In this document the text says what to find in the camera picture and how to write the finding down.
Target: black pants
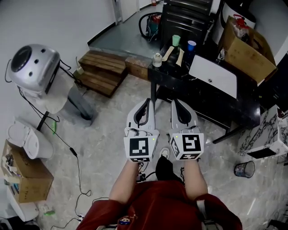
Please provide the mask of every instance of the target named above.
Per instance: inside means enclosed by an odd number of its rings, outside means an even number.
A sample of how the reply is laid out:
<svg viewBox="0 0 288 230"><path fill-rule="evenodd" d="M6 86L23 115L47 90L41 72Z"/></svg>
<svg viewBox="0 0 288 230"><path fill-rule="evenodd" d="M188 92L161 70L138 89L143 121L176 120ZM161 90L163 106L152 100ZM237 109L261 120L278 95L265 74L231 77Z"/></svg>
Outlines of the black pants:
<svg viewBox="0 0 288 230"><path fill-rule="evenodd" d="M173 173L173 164L166 157L161 156L156 166L156 176L159 181L183 181Z"/></svg>

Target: red shirt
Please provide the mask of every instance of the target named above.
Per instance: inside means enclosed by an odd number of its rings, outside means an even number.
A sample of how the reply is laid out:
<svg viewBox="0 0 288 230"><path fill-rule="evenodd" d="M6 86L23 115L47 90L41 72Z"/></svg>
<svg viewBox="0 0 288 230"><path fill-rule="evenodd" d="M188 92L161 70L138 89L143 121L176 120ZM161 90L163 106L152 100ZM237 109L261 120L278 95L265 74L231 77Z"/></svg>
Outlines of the red shirt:
<svg viewBox="0 0 288 230"><path fill-rule="evenodd" d="M205 200L208 219L223 230L242 230L239 218L217 197L206 194L196 200ZM117 230L201 230L201 216L196 201L188 199L180 182L149 181L135 186L126 205L115 200L94 202L77 230L96 230L113 224L117 224Z"/></svg>

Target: wooden block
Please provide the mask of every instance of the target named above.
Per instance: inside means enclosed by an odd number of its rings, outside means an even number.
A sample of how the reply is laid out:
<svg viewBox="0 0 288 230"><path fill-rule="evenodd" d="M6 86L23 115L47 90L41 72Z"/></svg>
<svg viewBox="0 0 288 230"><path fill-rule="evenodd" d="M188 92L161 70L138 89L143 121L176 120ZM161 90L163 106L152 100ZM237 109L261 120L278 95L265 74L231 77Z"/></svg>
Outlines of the wooden block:
<svg viewBox="0 0 288 230"><path fill-rule="evenodd" d="M89 75L86 75L85 73L81 75L81 80L83 81L89 81L89 82L92 82L94 84L97 84L101 87L104 87L104 88L107 88L107 89L110 89L110 90L114 90L115 86L116 85L111 85L111 84L108 84L106 82L103 82L103 81L100 81L94 77L90 77Z"/></svg>
<svg viewBox="0 0 288 230"><path fill-rule="evenodd" d="M150 58L128 57L125 60L129 74L148 80L148 66L151 63Z"/></svg>
<svg viewBox="0 0 288 230"><path fill-rule="evenodd" d="M102 86L100 86L98 84L94 84L94 83L92 83L90 81L87 81L87 80L82 80L82 83L86 87L88 87L88 88L90 88L92 90L95 90L95 91L97 91L97 92L99 92L101 94L104 94L105 96L108 96L108 97L111 97L111 95L112 95L112 93L114 91L114 89L111 90L111 89L108 89L108 88L104 88L104 87L102 87Z"/></svg>
<svg viewBox="0 0 288 230"><path fill-rule="evenodd" d="M121 65L121 64L118 64L118 63L114 63L114 62L109 62L109 61L98 59L98 58L95 58L95 57L90 57L88 55L85 55L84 57L82 57L82 59L89 60L89 61L94 61L94 62L101 63L101 64L105 64L105 65L108 65L108 66L119 68L121 70L124 70L126 68L125 65Z"/></svg>
<svg viewBox="0 0 288 230"><path fill-rule="evenodd" d="M109 72L114 72L114 73L117 73L119 75L121 75L122 72L124 71L123 69L119 69L117 67L109 66L109 65L102 64L99 62L89 61L89 60L86 60L83 58L81 58L79 60L79 63L81 64L81 66L83 67L84 70L85 70L85 67L87 67L87 66L88 67L96 67L97 69L103 69L103 70L106 70Z"/></svg>
<svg viewBox="0 0 288 230"><path fill-rule="evenodd" d="M112 74L105 73L102 71L94 71L93 73L89 71L85 71L84 74L91 78L96 78L99 81L103 81L105 83L115 85L115 86L118 85L118 83L121 80L121 78L117 76L113 76Z"/></svg>
<svg viewBox="0 0 288 230"><path fill-rule="evenodd" d="M86 54L86 56L92 57L92 58L102 59L102 60L109 61L109 62L114 62L114 63L117 63L117 64L125 66L125 61L120 61L120 60L117 60L117 59L114 59L114 58L109 58L109 57L106 57L106 56L97 55L97 54L93 54L93 53L89 53L89 52Z"/></svg>
<svg viewBox="0 0 288 230"><path fill-rule="evenodd" d="M125 61L126 57L121 57L115 54L111 54L111 53L104 53L104 52L100 52L100 51L95 51L95 50L89 50L88 53L91 54L96 54L96 55L100 55L100 56L104 56L104 57L108 57L108 58L112 58L112 59L116 59L119 61Z"/></svg>

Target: black cabinet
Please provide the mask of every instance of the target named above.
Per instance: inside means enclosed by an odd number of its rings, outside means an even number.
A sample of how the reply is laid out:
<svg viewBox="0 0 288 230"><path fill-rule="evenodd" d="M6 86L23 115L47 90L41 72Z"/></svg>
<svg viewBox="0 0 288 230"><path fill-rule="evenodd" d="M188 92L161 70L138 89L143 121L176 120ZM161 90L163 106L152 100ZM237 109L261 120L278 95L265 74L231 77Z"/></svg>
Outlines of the black cabinet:
<svg viewBox="0 0 288 230"><path fill-rule="evenodd" d="M278 71L259 86L260 104L270 109L273 105L286 112L288 111L288 54L282 58Z"/></svg>
<svg viewBox="0 0 288 230"><path fill-rule="evenodd" d="M162 13L161 48L173 35L180 42L203 43L211 17L212 0L165 0Z"/></svg>

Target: plastic cup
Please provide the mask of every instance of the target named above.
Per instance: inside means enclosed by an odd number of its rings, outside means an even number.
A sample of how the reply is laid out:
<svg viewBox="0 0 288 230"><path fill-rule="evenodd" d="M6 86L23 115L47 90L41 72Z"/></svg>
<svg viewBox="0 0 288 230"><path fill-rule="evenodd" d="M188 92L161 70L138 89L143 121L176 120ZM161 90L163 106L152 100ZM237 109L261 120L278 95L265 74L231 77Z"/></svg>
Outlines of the plastic cup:
<svg viewBox="0 0 288 230"><path fill-rule="evenodd" d="M173 35L172 36L172 45L173 46L178 46L179 45L179 42L180 42L180 36L179 35Z"/></svg>
<svg viewBox="0 0 288 230"><path fill-rule="evenodd" d="M188 50L192 51L196 46L196 42L194 41L188 41Z"/></svg>
<svg viewBox="0 0 288 230"><path fill-rule="evenodd" d="M253 161L237 164L234 168L234 174L238 177L251 178L255 172L255 164Z"/></svg>

